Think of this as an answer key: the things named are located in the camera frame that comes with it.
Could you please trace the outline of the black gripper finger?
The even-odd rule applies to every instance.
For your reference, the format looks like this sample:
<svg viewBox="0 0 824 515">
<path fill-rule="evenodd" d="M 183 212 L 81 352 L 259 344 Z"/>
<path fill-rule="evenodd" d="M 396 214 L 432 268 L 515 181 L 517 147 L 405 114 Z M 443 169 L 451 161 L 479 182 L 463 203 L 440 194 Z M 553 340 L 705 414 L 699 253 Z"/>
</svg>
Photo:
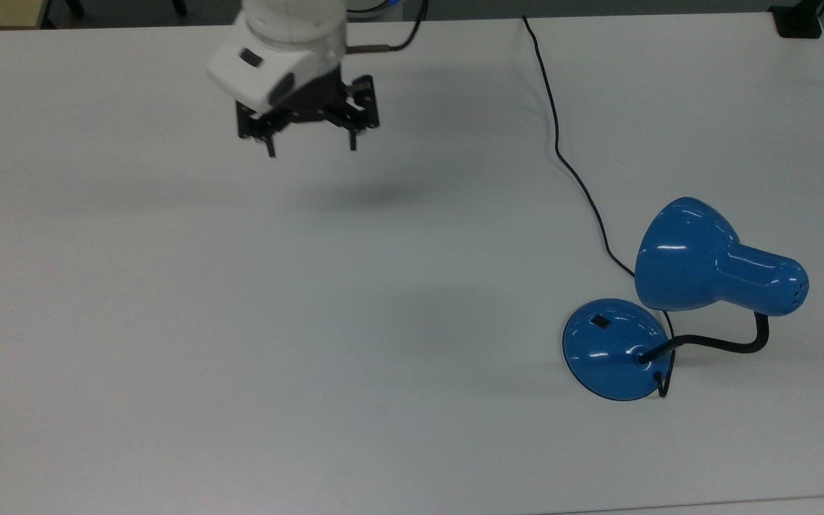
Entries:
<svg viewBox="0 0 824 515">
<path fill-rule="evenodd" d="M 278 113 L 274 110 L 259 114 L 242 102 L 236 102 L 237 134 L 241 139 L 252 139 L 265 145 L 271 159 L 277 157 L 274 136 L 277 134 Z"/>
<path fill-rule="evenodd" d="M 372 75 L 363 75 L 346 86 L 352 101 L 352 124 L 349 129 L 350 150 L 356 151 L 358 137 L 364 131 L 380 127 L 380 113 L 376 97 L 375 80 Z"/>
</svg>

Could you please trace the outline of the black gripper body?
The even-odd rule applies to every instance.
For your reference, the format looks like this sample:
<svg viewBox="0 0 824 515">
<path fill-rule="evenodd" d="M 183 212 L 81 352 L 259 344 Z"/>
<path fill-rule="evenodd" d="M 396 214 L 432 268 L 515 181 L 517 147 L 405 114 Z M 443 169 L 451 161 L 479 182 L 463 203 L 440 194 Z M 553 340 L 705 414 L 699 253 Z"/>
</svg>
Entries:
<svg viewBox="0 0 824 515">
<path fill-rule="evenodd" d="M 269 92 L 269 126 L 327 121 L 346 128 L 346 99 L 341 65 L 301 86 L 294 73 L 288 73 Z"/>
</svg>

